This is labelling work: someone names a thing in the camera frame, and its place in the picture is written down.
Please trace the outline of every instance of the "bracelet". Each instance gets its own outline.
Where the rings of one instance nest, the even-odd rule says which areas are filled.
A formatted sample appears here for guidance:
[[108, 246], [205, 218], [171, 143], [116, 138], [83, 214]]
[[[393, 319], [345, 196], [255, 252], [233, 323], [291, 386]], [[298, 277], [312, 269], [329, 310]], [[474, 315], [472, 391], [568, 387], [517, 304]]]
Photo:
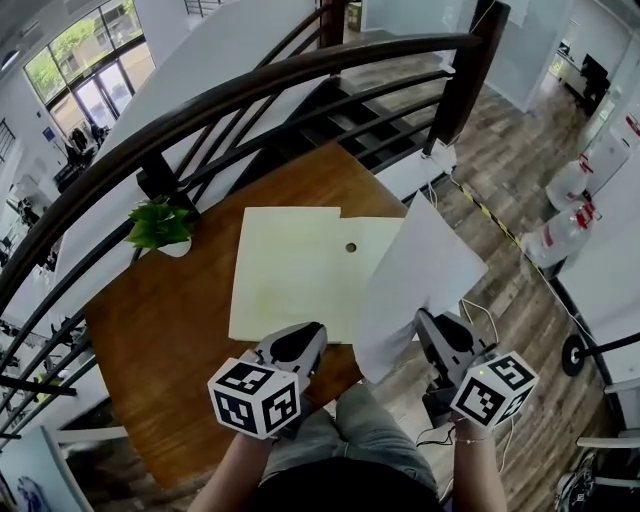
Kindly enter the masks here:
[[481, 443], [483, 441], [487, 441], [488, 439], [491, 439], [490, 437], [483, 437], [482, 439], [460, 439], [456, 437], [456, 442], [457, 441], [462, 441], [463, 443], [467, 443], [467, 444], [471, 444], [471, 443]]

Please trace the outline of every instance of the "white cube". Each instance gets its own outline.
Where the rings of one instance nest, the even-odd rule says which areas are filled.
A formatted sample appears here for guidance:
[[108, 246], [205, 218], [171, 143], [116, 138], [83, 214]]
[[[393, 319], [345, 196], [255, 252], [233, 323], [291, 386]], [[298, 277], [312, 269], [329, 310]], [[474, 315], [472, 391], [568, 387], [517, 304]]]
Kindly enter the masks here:
[[516, 352], [469, 369], [451, 408], [484, 428], [516, 414], [538, 383], [538, 375]]
[[230, 358], [207, 386], [218, 422], [258, 439], [300, 415], [295, 373]]

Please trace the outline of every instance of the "green plant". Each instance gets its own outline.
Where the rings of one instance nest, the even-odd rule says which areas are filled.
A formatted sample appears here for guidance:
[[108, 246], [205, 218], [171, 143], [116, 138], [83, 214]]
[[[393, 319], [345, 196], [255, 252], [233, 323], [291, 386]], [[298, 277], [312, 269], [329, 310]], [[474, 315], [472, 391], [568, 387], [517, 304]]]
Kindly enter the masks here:
[[187, 221], [189, 213], [189, 210], [167, 203], [144, 203], [129, 214], [135, 225], [126, 240], [143, 249], [186, 242], [194, 229]]

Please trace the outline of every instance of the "cardboard sheet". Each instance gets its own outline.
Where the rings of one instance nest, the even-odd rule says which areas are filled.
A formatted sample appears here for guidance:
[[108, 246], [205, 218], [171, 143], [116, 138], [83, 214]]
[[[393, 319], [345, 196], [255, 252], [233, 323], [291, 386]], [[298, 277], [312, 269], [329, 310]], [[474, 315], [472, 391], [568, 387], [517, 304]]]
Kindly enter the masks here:
[[[329, 341], [353, 343], [367, 284], [402, 219], [340, 218], [340, 208], [247, 208], [238, 247], [229, 337], [260, 341], [317, 321]], [[346, 246], [355, 244], [355, 252]]]
[[372, 382], [384, 378], [415, 335], [416, 311], [444, 313], [486, 271], [478, 255], [417, 194], [367, 286], [354, 343], [363, 375]]

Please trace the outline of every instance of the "wooden table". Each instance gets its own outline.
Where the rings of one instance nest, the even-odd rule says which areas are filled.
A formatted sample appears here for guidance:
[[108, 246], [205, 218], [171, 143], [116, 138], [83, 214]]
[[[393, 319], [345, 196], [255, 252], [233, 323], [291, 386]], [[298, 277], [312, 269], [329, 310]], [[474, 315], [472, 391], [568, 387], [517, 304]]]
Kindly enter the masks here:
[[[233, 437], [216, 422], [206, 384], [227, 358], [251, 346], [227, 336], [249, 206], [340, 206], [343, 217], [406, 212], [351, 155], [329, 144], [209, 209], [186, 256], [152, 251], [85, 307], [115, 412], [163, 487], [214, 468]], [[309, 394], [321, 406], [360, 378], [351, 346], [330, 346]]]

